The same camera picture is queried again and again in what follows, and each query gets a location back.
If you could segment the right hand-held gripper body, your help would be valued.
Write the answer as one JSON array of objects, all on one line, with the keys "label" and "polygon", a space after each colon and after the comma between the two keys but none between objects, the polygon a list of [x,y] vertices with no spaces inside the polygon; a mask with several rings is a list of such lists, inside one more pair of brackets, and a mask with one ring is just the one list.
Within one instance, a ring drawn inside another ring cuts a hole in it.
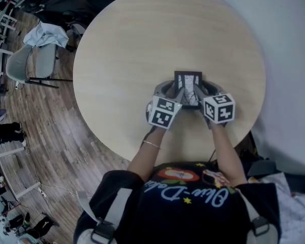
[{"label": "right hand-held gripper body", "polygon": [[202,95],[202,113],[209,129],[211,124],[225,126],[234,120],[236,103],[231,94]]}]

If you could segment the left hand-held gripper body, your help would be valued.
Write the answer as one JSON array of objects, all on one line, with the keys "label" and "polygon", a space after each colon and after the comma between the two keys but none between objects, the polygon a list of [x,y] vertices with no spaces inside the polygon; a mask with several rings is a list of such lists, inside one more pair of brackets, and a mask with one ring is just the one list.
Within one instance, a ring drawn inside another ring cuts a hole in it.
[{"label": "left hand-held gripper body", "polygon": [[181,109],[182,103],[153,95],[146,107],[146,119],[150,125],[168,130]]}]

